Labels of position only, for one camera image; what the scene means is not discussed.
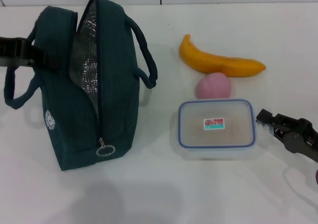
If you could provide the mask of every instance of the bag handle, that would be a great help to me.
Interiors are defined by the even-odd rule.
[[[34,26],[31,34],[28,36],[27,40],[32,42],[35,38],[36,33],[36,25]],[[33,79],[30,82],[30,85],[27,91],[20,97],[14,98],[14,90],[15,90],[15,70],[19,67],[7,67],[5,82],[4,82],[4,101],[5,103],[12,107],[13,109],[19,109],[21,106],[25,104],[27,100],[29,100],[34,92],[40,87],[40,79],[37,75],[34,75]]]
[[[143,53],[143,56],[144,56],[145,61],[147,63],[147,67],[149,69],[149,77],[140,68],[137,68],[134,70],[134,75],[140,77],[148,89],[154,88],[157,84],[156,80],[158,78],[158,71],[157,71],[157,67],[156,67],[156,64],[154,62],[154,59],[152,58],[152,56],[148,50],[145,36],[142,33],[139,26],[128,16],[126,16],[126,23],[128,23],[129,26],[134,31],[136,38],[137,38],[137,41],[138,41],[139,46],[140,46],[140,50]]]

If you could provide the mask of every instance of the lunch bag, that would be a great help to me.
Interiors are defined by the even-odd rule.
[[[5,102],[14,109],[41,88],[43,116],[61,170],[122,157],[134,138],[139,78],[151,89],[158,76],[142,31],[120,5],[90,0],[76,30],[77,18],[70,10],[45,8],[23,41],[26,48],[34,41],[35,47],[24,49],[34,57],[35,73],[26,93],[13,98],[17,66],[8,66],[4,86]],[[138,68],[132,31],[149,77]]]

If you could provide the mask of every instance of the sticker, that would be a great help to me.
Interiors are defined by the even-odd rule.
[[[205,131],[225,129],[224,118],[203,119],[203,128]]]
[[[55,120],[53,118],[53,116],[51,115],[51,112],[49,110],[47,110],[45,112],[45,123],[46,126],[50,129],[53,130],[55,127]]]

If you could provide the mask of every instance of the blue lid rim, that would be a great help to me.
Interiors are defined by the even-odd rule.
[[[252,131],[253,131],[253,140],[250,144],[246,145],[246,146],[185,146],[182,142],[181,142],[181,128],[180,128],[180,123],[181,123],[181,109],[185,104],[189,104],[189,103],[202,103],[202,102],[226,102],[226,101],[242,101],[245,102],[250,109],[250,114],[251,114],[251,122],[252,122]],[[197,100],[197,101],[186,101],[183,102],[180,107],[179,107],[179,111],[178,111],[178,140],[179,140],[179,144],[186,148],[186,149],[228,149],[228,148],[248,148],[251,147],[252,145],[255,144],[256,142],[256,132],[255,132],[255,122],[254,122],[254,111],[253,111],[253,107],[252,104],[245,100],[245,99],[223,99],[223,100]]]

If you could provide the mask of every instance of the yellow banana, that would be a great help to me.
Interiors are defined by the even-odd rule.
[[[253,76],[266,69],[266,66],[253,59],[228,58],[199,50],[186,34],[180,45],[181,58],[191,68],[205,73],[223,73],[231,77]]]

